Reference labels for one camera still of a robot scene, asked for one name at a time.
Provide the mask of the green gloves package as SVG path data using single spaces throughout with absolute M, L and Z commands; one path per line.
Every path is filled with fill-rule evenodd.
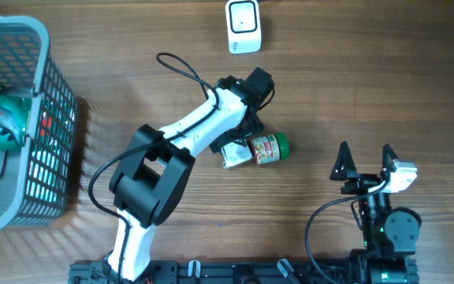
M 0 94 L 0 151 L 19 151 L 25 145 L 31 108 L 31 98 Z

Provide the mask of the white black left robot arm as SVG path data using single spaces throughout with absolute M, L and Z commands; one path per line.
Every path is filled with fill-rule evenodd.
M 133 282 L 146 270 L 155 231 L 180 202 L 201 152 L 221 153 L 225 167 L 251 159 L 247 139 L 262 131 L 257 113 L 273 91 L 272 77 L 258 70 L 246 80 L 221 78 L 206 102 L 181 120 L 137 129 L 112 161 L 117 168 L 109 190 L 121 221 L 106 264 L 117 282 Z

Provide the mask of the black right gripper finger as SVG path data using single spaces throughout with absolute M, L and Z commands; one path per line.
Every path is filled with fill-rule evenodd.
M 385 144 L 382 149 L 382 169 L 381 172 L 395 171 L 395 162 L 398 157 L 389 144 Z
M 337 160 L 329 176 L 332 181 L 347 181 L 357 178 L 357 169 L 347 141 L 340 144 Z

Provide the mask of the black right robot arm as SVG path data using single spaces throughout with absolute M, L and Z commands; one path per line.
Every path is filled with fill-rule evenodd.
M 344 283 L 417 283 L 418 269 L 409 257 L 416 252 L 421 217 L 407 207 L 392 207 L 390 196 L 403 192 L 417 178 L 417 166 L 399 159 L 383 146 L 381 172 L 357 171 L 347 142 L 339 147 L 330 179 L 342 181 L 340 193 L 354 196 L 354 218 L 363 234 L 364 248 L 353 249 L 345 260 Z

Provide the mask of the green lid Knorr jar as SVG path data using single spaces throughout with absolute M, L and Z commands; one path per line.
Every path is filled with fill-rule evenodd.
M 252 139 L 251 150 L 257 164 L 272 163 L 290 156 L 288 138 L 284 133 L 272 133 Z

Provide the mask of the white small packet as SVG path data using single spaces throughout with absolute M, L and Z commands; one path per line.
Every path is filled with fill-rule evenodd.
M 223 167 L 226 169 L 239 166 L 253 159 L 253 154 L 248 146 L 236 143 L 229 143 L 223 146 L 221 154 L 224 158 Z

